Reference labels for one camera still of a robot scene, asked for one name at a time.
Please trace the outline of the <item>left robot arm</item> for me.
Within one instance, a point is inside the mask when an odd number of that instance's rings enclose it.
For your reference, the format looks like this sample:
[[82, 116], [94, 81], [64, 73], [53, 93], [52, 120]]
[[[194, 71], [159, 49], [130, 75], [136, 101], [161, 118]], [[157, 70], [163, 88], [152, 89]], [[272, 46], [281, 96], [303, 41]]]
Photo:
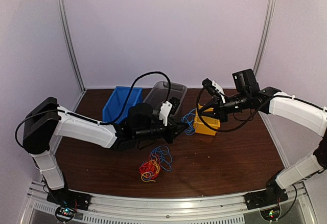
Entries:
[[139, 103], [129, 108], [125, 119], [115, 123], [74, 113], [60, 106], [56, 98], [48, 97], [18, 124], [18, 127], [24, 128], [18, 145], [32, 156], [54, 201], [68, 206], [74, 200], [73, 193], [69, 191], [50, 149], [52, 136], [73, 138], [118, 151], [156, 139], [164, 139], [171, 144], [188, 127], [186, 123], [170, 117], [172, 107], [166, 101], [158, 112], [154, 112], [150, 104]]

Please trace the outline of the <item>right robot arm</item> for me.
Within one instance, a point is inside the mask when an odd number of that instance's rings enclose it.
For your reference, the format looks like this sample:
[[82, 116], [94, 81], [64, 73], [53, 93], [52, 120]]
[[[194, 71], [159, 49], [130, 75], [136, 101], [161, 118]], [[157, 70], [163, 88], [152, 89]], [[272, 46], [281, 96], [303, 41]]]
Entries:
[[249, 195], [270, 205], [282, 199], [284, 190], [288, 187], [326, 170], [326, 107], [298, 99], [270, 86], [260, 89], [252, 69], [233, 73], [232, 76], [237, 89], [237, 94], [233, 96], [226, 96], [215, 81], [208, 78], [202, 81], [202, 91], [207, 91], [213, 98], [207, 105], [196, 108], [200, 121], [206, 127], [213, 129], [205, 122], [204, 117], [226, 122], [229, 114], [252, 109], [253, 114], [233, 128], [233, 131], [248, 123], [254, 114], [263, 112], [302, 125], [322, 138], [312, 153], [274, 175], [267, 182], [266, 190], [260, 194]]

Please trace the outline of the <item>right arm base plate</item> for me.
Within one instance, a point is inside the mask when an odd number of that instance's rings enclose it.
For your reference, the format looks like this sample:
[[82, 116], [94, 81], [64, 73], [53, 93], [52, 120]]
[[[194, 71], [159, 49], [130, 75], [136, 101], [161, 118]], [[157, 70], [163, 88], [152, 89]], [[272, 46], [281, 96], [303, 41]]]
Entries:
[[248, 210], [263, 208], [270, 205], [277, 205], [281, 201], [288, 200], [286, 192], [265, 189], [258, 192], [248, 192], [244, 195], [245, 204]]

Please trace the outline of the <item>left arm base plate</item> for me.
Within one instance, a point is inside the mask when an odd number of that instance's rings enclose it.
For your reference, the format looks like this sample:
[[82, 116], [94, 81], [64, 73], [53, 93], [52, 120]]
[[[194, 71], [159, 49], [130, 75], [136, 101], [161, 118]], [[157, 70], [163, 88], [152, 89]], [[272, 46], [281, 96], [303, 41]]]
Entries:
[[47, 201], [61, 205], [63, 207], [69, 207], [77, 210], [88, 210], [91, 195], [86, 193], [79, 193], [75, 191], [68, 192], [55, 192], [51, 191], [46, 197]]

